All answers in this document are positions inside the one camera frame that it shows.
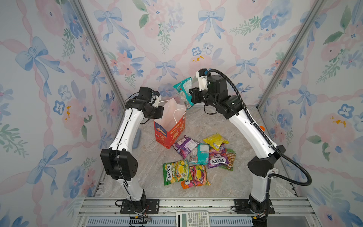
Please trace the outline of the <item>red paper gift bag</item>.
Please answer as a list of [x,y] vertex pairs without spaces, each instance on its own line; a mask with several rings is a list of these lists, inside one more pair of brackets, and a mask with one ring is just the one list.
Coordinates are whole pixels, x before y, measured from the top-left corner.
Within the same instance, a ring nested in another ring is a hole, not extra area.
[[154,120],[156,141],[169,149],[185,129],[186,107],[172,98],[163,102],[163,116]]

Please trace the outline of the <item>yellow snack packet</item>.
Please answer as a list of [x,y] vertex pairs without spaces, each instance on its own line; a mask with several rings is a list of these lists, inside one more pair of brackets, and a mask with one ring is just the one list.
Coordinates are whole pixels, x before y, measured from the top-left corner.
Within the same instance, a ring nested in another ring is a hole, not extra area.
[[215,133],[203,140],[206,144],[210,145],[214,150],[219,151],[221,146],[229,144],[229,141],[225,139],[219,133]]

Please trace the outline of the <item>teal snack packet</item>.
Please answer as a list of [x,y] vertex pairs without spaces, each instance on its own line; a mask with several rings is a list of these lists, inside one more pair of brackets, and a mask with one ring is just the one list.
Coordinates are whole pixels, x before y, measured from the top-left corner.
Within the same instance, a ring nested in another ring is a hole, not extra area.
[[208,144],[199,144],[190,153],[189,164],[191,165],[207,165],[209,162]]
[[176,85],[173,85],[173,88],[176,89],[177,93],[179,94],[179,97],[181,98],[187,109],[190,109],[194,106],[192,102],[192,96],[189,93],[189,90],[192,89],[191,77],[184,79],[183,81],[177,83]]

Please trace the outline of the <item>orange pink Fox's candy bag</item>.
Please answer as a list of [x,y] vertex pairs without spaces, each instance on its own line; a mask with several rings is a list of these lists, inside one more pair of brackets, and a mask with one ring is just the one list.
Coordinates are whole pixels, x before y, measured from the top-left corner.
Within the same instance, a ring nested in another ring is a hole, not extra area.
[[190,166],[189,169],[191,179],[189,180],[189,184],[186,184],[185,181],[181,182],[181,186],[183,189],[210,185],[207,176],[207,168],[205,167],[205,165]]

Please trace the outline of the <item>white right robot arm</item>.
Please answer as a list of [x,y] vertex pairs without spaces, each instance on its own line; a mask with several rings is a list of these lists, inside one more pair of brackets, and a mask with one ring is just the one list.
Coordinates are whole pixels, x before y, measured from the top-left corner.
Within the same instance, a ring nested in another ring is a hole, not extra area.
[[273,168],[280,155],[275,149],[282,148],[276,144],[268,144],[264,131],[251,117],[246,106],[238,96],[229,96],[227,89],[211,93],[208,90],[192,88],[189,90],[194,104],[204,103],[212,106],[216,111],[228,119],[246,138],[255,152],[255,157],[248,162],[248,169],[252,173],[252,190],[247,205],[237,208],[237,212],[254,214],[268,214],[269,190]]

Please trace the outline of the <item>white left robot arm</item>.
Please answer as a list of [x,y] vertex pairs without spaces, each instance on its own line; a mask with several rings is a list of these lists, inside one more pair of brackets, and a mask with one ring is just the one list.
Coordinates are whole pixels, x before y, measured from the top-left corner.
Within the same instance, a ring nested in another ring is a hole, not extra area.
[[123,122],[109,148],[101,151],[100,157],[105,172],[113,180],[124,186],[126,199],[139,202],[144,198],[144,190],[139,185],[135,175],[138,162],[132,155],[132,147],[137,130],[142,121],[147,119],[161,119],[164,108],[159,106],[160,94],[151,98],[138,95],[126,103]]

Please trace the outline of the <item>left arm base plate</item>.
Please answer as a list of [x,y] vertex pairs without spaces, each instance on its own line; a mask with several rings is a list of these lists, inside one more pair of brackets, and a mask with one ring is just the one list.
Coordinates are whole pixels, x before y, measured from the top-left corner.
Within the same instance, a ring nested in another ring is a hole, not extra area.
[[120,214],[158,214],[159,208],[159,199],[142,199],[140,201],[124,199],[120,205]]

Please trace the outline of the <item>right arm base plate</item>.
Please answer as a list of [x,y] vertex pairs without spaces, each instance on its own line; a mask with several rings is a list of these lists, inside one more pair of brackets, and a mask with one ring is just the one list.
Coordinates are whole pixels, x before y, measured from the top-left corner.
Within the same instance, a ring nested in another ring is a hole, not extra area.
[[234,199],[234,205],[232,210],[237,214],[247,214],[247,215],[262,215],[266,211],[269,214],[275,214],[274,206],[272,201],[258,203],[252,200],[252,204],[249,199]]

